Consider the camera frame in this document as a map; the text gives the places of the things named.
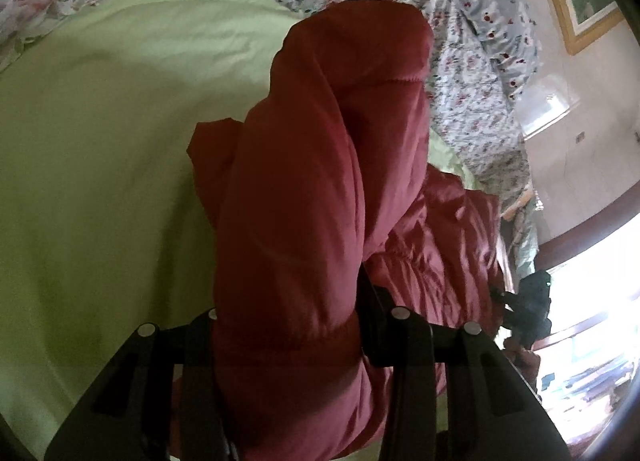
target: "folded red clothing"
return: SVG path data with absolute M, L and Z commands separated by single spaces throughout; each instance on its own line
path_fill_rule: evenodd
M 328 460 L 382 434 L 392 373 L 360 349 L 362 262 L 431 322 L 497 328 L 498 200 L 426 167 L 432 44 L 412 6 L 343 2 L 290 30 L 244 124 L 196 128 L 216 383 L 243 459 Z

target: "beige wall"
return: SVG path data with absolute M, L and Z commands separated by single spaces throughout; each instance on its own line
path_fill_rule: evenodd
M 545 210 L 541 241 L 573 228 L 640 181 L 640 47 L 626 22 L 576 56 L 564 50 L 550 0 L 527 0 L 542 42 L 540 72 L 518 102 L 527 126 L 548 110 L 547 98 L 568 114 L 527 140 Z M 576 142 L 578 134 L 584 139 Z

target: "person's hand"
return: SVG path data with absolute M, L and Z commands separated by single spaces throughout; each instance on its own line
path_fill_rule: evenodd
M 502 352 L 504 355 L 520 371 L 522 377 L 529 383 L 531 388 L 537 391 L 536 380 L 540 371 L 540 357 L 533 351 L 527 351 L 513 337 L 507 338 L 503 346 Z

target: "green sheet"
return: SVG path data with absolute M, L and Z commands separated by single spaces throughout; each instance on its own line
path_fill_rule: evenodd
M 37 457 L 140 323 L 212 305 L 186 148 L 265 97 L 297 20 L 273 0 L 108 0 L 0 75 L 0 413 Z M 473 186 L 434 134 L 430 161 Z

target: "gold frame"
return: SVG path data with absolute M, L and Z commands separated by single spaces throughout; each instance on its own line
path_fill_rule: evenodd
M 564 47 L 570 55 L 580 53 L 585 47 L 595 42 L 620 21 L 624 20 L 622 12 L 616 7 L 616 9 L 607 13 L 606 16 L 595 24 L 580 34 L 576 34 L 574 32 L 574 24 L 571 21 L 569 5 L 566 3 L 566 0 L 551 0 L 551 2 L 554 4 L 554 9 L 558 16 L 562 38 L 564 39 Z

